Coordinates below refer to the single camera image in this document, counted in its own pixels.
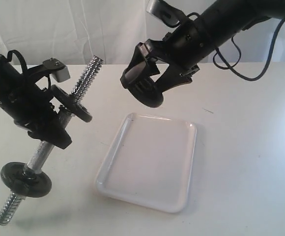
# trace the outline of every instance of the white backdrop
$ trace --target white backdrop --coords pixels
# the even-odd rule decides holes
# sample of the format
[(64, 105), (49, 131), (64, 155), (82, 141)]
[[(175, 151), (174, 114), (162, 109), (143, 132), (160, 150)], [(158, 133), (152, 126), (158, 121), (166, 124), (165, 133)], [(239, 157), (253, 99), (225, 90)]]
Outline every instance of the white backdrop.
[[(20, 51), (28, 64), (54, 57), (66, 64), (85, 64), (93, 54), (107, 64), (128, 63), (138, 42), (162, 39), (170, 30), (145, 12), (148, 0), (0, 0), (0, 48)], [(167, 0), (185, 13), (202, 13), (214, 0)], [(278, 20), (239, 33), (242, 62), (264, 61)], [(221, 47), (236, 61), (231, 43)], [(210, 55), (203, 60), (212, 60)], [(285, 26), (273, 61), (285, 61)]]

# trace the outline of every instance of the white tray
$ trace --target white tray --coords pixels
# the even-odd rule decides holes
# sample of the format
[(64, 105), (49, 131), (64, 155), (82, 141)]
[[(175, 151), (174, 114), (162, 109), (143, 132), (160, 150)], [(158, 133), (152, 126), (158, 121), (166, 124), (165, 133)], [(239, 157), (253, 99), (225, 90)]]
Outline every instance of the white tray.
[(96, 179), (99, 193), (165, 212), (187, 204), (196, 126), (129, 114)]

